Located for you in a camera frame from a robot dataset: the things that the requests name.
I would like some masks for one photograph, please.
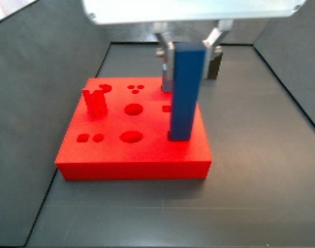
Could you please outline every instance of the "gray table surface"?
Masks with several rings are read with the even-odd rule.
[[[100,77],[158,77],[152,45],[112,45]],[[315,129],[249,46],[226,46],[199,106],[206,180],[65,182],[28,246],[315,246]]]

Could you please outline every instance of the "blue block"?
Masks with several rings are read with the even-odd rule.
[[[205,50],[202,43],[175,44],[170,140],[190,139]]]

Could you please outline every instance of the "small round hole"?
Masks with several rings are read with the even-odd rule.
[[[142,139],[142,133],[136,131],[127,131],[120,135],[120,141],[124,143],[135,143]]]
[[[123,112],[126,112],[128,115],[138,115],[142,113],[142,106],[139,104],[126,105]]]
[[[101,140],[103,140],[103,135],[101,134],[93,135],[93,137],[92,137],[93,142],[100,142]]]
[[[100,84],[97,87],[101,89],[103,93],[111,91],[111,86],[108,84]]]
[[[80,134],[80,135],[77,135],[76,142],[87,142],[88,139],[89,139],[88,134]]]
[[[170,112],[171,111],[171,106],[170,105],[163,105],[162,106],[162,111],[163,112]]]

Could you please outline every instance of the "hole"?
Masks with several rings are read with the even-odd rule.
[[[108,84],[100,84],[97,87],[101,89],[103,93],[111,91],[111,86]]]
[[[163,112],[170,112],[171,111],[171,106],[170,105],[163,105],[162,106],[162,111]]]
[[[80,134],[80,135],[77,135],[76,142],[87,142],[88,139],[89,139],[88,134]]]
[[[126,112],[128,115],[138,115],[142,113],[142,106],[139,104],[126,105],[123,112]]]
[[[136,131],[127,131],[120,135],[120,141],[124,143],[135,143],[142,139],[142,133]]]
[[[101,140],[103,140],[103,135],[101,134],[93,135],[93,137],[92,137],[93,142],[100,142]]]

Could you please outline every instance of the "red foam block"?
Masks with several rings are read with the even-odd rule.
[[[91,78],[83,95],[56,157],[65,180],[206,177],[211,150],[198,106],[190,140],[168,141],[171,93],[158,77]]]

